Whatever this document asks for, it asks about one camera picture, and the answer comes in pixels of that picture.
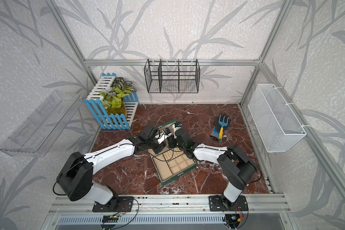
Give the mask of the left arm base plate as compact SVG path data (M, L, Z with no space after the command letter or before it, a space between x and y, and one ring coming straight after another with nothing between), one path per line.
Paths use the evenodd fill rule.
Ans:
M119 196L113 197L105 205L101 205L95 202L92 212L116 212L125 213L131 212L133 206L134 197L132 196Z

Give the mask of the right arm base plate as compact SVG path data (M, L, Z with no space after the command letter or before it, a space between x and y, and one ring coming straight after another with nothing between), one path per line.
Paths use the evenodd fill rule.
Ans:
M244 195L239 195L235 202L231 202L223 195L209 196L210 211L248 211L248 204Z

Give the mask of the green jewelry box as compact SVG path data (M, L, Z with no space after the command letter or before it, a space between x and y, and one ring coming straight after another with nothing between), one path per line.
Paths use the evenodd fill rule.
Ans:
M171 136L173 136L173 124L175 124L176 122L178 121L174 119L169 121L168 123L161 125L159 127L160 133L164 129L169 128L171 131ZM168 138L163 142L165 144L165 147L159 154L155 154L152 149L148 149L148 153L150 154L150 157L155 165L159 179L163 186L195 169L197 166L196 161L193 159L189 159L183 153L183 151L180 151L178 148L169 148Z

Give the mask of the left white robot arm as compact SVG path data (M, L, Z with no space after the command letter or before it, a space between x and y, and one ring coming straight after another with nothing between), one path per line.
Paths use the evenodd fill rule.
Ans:
M88 199L102 206L112 206L118 200L117 195L111 188L94 182L94 174L140 151L161 151L164 141L171 134L169 130L160 131L153 125L147 125L138 136L132 135L112 146L86 154L75 152L65 162L56 183L71 201Z

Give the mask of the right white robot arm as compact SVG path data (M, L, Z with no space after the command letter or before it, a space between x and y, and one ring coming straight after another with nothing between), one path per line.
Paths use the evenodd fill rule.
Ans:
M188 158L218 164L228 179L222 202L233 205L259 171L258 165L237 145L214 147L194 142L183 128L168 137L168 146L181 150Z

